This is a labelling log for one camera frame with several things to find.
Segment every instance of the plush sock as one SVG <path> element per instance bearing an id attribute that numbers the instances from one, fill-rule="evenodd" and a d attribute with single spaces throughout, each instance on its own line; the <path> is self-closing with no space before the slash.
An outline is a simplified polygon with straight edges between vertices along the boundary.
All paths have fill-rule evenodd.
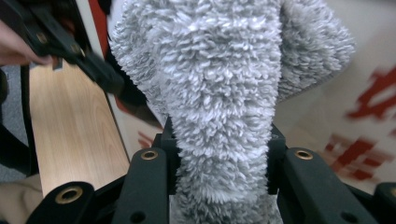
<path id="1" fill-rule="evenodd" d="M 353 42 L 332 12 L 318 0 L 133 0 L 111 35 L 122 69 L 174 124 L 171 219 L 281 222 L 265 177 L 274 107 L 348 62 Z"/>

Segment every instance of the black metal bracket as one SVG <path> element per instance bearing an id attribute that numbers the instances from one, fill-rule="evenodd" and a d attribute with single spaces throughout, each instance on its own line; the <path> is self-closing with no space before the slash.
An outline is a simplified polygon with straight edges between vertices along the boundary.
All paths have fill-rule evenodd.
<path id="1" fill-rule="evenodd" d="M 169 119 L 163 133 L 156 135 L 153 147 L 134 154 L 126 176 L 94 193 L 85 189 L 86 197 L 67 205 L 56 201 L 63 196 L 67 200 L 70 194 L 62 192 L 71 186 L 84 189 L 86 183 L 55 189 L 28 223 L 169 223 L 168 196 L 175 193 L 180 164 L 172 132 Z M 394 223 L 396 183 L 379 185 L 374 196 L 366 194 L 344 185 L 317 153 L 287 149 L 285 142 L 274 127 L 268 152 L 268 192 L 278 195 L 284 223 Z"/>

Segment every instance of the hand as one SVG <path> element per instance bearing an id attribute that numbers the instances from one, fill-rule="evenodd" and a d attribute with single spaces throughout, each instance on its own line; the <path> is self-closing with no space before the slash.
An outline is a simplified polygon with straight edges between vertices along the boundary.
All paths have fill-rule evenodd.
<path id="1" fill-rule="evenodd" d="M 52 58 L 49 55 L 45 57 L 35 55 L 20 36 L 0 21 L 0 65 L 30 62 L 51 64 Z"/>

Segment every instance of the wood grain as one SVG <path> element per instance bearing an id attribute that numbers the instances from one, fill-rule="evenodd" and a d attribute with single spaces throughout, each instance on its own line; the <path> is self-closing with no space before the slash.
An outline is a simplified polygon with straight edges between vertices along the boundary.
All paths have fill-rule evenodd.
<path id="1" fill-rule="evenodd" d="M 125 175 L 129 162 L 103 91 L 77 67 L 36 67 L 30 108 L 43 194 L 70 181 L 96 189 Z"/>

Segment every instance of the screw hole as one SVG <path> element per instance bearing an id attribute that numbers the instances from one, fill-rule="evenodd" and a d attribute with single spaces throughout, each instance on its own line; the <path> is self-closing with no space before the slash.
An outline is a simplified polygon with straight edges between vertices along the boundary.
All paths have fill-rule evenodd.
<path id="1" fill-rule="evenodd" d="M 131 215 L 132 223 L 141 223 L 146 219 L 146 215 L 142 212 L 135 212 Z"/>
<path id="2" fill-rule="evenodd" d="M 304 150 L 297 150 L 295 152 L 295 155 L 296 157 L 306 161 L 312 160 L 314 158 L 314 156 L 311 153 Z"/>
<path id="3" fill-rule="evenodd" d="M 142 159 L 145 161 L 154 160 L 158 157 L 158 152 L 156 151 L 146 151 L 141 155 Z"/>
<path id="4" fill-rule="evenodd" d="M 56 195 L 55 202 L 59 204 L 72 203 L 82 195 L 82 188 L 79 186 L 69 187 Z"/>
<path id="5" fill-rule="evenodd" d="M 341 218 L 347 221 L 348 223 L 358 223 L 358 218 L 348 212 L 342 212 Z"/>
<path id="6" fill-rule="evenodd" d="M 75 190 L 70 190 L 67 191 L 66 193 L 64 193 L 64 195 L 62 195 L 62 198 L 67 200 L 67 199 L 71 199 L 73 197 L 75 197 L 77 195 L 77 192 Z"/>

